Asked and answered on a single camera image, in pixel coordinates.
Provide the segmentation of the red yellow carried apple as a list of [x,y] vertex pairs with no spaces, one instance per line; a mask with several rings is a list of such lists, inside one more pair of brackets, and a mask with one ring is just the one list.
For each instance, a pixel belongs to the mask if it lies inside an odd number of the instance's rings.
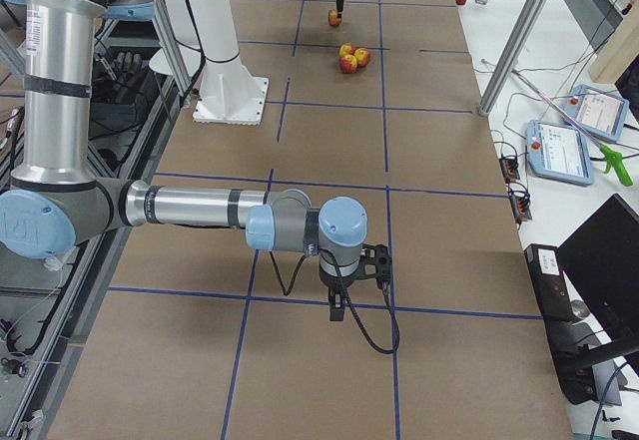
[[331,27],[338,27],[342,22],[341,13],[336,10],[329,10],[327,21]]

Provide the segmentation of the red yellow apple far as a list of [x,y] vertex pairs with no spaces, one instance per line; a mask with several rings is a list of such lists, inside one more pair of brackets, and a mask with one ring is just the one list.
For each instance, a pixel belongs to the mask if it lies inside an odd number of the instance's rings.
[[344,43],[338,49],[338,55],[340,57],[346,55],[352,55],[355,51],[355,46],[352,43]]

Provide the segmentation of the red yellow apple side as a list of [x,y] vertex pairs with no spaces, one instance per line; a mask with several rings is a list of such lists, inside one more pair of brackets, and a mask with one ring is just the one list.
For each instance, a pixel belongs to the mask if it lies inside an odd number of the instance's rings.
[[353,52],[353,55],[356,59],[357,66],[359,68],[366,67],[369,64],[371,59],[371,53],[367,48],[357,48]]

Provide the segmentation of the red yellow apple near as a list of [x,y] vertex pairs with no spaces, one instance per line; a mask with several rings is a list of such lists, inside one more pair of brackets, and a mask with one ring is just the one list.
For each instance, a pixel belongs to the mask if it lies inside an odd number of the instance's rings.
[[338,65],[343,74],[353,74],[358,68],[358,61],[355,55],[346,54],[339,57]]

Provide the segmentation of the orange black connector lower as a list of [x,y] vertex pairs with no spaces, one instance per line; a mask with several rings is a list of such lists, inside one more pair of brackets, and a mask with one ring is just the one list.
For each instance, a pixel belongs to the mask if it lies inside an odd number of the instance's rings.
[[532,220],[530,192],[527,186],[520,182],[510,182],[506,187],[515,223],[522,225]]

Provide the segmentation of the black mini computer box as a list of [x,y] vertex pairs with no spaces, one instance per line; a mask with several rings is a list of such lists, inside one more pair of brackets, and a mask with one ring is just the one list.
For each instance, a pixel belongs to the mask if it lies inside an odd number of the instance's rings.
[[569,297],[557,251],[556,246],[538,243],[524,250],[536,301],[544,320],[578,322],[584,316]]

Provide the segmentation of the blue teach pendant near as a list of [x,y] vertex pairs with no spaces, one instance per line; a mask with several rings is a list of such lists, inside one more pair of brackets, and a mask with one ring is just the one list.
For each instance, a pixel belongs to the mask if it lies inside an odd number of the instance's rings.
[[525,137],[528,165],[535,176],[576,186],[594,184],[586,138],[575,128],[531,120]]

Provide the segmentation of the blue teach pendant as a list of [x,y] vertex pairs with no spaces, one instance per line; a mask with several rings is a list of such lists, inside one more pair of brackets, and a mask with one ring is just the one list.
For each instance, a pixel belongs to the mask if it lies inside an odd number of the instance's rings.
[[528,165],[535,176],[576,186],[594,184],[586,138],[575,128],[531,120],[525,137]]
[[592,135],[616,142],[629,112],[629,102],[616,94],[581,84],[571,90],[564,110]]

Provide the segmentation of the black monitor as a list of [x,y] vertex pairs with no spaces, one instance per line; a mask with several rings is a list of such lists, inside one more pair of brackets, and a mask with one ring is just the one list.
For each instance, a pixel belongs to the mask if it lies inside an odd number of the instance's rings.
[[558,259],[611,338],[638,332],[638,214],[620,195],[560,245]]

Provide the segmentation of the wooden board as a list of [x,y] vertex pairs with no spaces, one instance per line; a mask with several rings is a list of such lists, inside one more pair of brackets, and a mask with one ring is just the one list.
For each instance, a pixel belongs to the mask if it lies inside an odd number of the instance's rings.
[[638,1],[616,28],[589,67],[591,80],[614,84],[638,56]]

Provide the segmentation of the blue teach pendant far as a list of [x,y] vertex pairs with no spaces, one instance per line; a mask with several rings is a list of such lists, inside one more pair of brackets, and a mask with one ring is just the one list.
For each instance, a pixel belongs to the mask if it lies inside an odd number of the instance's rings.
[[581,84],[571,90],[564,110],[592,135],[616,142],[629,112],[629,102],[616,94]]

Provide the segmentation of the aluminium frame post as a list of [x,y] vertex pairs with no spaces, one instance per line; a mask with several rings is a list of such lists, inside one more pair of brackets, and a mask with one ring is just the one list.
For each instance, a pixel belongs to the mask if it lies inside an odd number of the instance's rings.
[[546,0],[526,0],[478,105],[478,114],[487,117],[514,68],[515,62]]

